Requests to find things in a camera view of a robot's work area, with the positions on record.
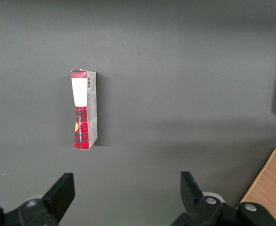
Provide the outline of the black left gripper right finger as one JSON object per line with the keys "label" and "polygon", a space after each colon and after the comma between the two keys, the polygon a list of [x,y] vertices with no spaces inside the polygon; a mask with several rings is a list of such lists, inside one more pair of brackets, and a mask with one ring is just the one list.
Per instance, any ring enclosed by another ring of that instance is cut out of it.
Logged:
{"label": "black left gripper right finger", "polygon": [[204,196],[189,171],[180,174],[180,195],[187,213],[221,213],[222,203],[211,196]]}

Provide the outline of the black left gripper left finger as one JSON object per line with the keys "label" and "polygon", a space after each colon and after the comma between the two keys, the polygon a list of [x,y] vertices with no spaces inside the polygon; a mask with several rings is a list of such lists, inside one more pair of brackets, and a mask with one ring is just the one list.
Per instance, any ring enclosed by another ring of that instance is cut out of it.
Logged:
{"label": "black left gripper left finger", "polygon": [[64,173],[40,199],[22,205],[23,223],[59,223],[75,197],[73,173]]}

